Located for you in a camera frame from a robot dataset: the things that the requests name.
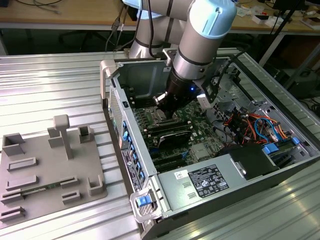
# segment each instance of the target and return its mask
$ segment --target blue clip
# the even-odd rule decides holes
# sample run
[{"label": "blue clip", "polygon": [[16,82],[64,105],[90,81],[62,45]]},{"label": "blue clip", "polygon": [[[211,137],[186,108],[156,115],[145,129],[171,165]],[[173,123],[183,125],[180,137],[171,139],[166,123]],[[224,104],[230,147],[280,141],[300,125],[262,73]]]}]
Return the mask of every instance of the blue clip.
[{"label": "blue clip", "polygon": [[138,197],[136,199],[136,203],[138,204],[139,208],[143,207],[143,206],[146,206],[146,205],[149,205],[149,204],[152,203],[151,197],[149,195]]},{"label": "blue clip", "polygon": [[294,137],[292,138],[292,142],[293,142],[295,145],[298,145],[298,144],[300,143],[300,140],[299,140],[296,136],[294,136]]},{"label": "blue clip", "polygon": [[273,152],[276,152],[279,150],[279,148],[274,143],[269,143],[267,145],[264,145],[264,148],[262,148],[265,154],[271,154]]}]

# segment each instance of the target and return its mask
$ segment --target metal workbench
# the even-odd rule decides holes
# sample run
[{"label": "metal workbench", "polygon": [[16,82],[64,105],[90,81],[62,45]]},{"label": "metal workbench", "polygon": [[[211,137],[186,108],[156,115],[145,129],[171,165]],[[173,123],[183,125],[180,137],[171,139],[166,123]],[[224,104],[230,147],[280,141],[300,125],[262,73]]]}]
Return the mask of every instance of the metal workbench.
[{"label": "metal workbench", "polygon": [[[59,114],[69,115],[71,127],[90,124],[108,191],[106,198],[0,229],[0,239],[140,239],[100,105],[99,63],[123,57],[121,53],[77,53],[0,58],[0,136],[15,132],[24,138],[45,135],[52,117]],[[280,86],[271,84],[270,76],[257,70],[248,55],[240,60],[320,138],[316,117],[306,114]],[[240,77],[245,88],[246,76]],[[259,99],[262,95],[249,86],[246,91]],[[159,239],[319,239],[319,199],[320,162],[279,186]]]}]

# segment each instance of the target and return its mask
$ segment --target motherboard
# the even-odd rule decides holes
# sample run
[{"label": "motherboard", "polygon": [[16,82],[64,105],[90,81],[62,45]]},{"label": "motherboard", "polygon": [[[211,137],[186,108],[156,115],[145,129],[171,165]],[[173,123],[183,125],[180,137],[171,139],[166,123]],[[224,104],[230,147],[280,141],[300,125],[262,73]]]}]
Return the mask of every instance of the motherboard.
[{"label": "motherboard", "polygon": [[196,100],[171,119],[155,106],[133,114],[160,173],[213,158],[224,147]]}]

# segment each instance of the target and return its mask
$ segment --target warning label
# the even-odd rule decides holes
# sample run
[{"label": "warning label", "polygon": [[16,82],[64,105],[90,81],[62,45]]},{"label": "warning label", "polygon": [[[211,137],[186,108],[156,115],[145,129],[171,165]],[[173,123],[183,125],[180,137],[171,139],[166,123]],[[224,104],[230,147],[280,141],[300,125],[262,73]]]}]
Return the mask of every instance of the warning label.
[{"label": "warning label", "polygon": [[201,198],[205,198],[229,188],[215,164],[191,171],[188,174]]}]

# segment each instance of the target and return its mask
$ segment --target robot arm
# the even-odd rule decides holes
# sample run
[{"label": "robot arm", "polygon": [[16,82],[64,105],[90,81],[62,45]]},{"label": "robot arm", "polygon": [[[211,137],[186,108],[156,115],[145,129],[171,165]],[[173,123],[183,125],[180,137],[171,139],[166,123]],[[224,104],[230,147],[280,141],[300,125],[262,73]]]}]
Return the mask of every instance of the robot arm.
[{"label": "robot arm", "polygon": [[[123,0],[141,11],[147,9],[147,1],[150,1],[152,18],[158,23],[155,29],[159,28],[152,42],[152,52],[160,52],[164,41],[181,38],[166,90],[154,98],[155,103],[167,118],[192,101],[199,91],[205,93],[209,103],[212,103],[218,86],[205,80],[206,70],[231,28],[237,14],[235,3],[232,0]],[[150,57],[147,51],[150,40],[150,28],[146,26],[149,24],[146,22],[147,13],[142,12],[144,16],[130,50],[134,53],[131,58]]]}]

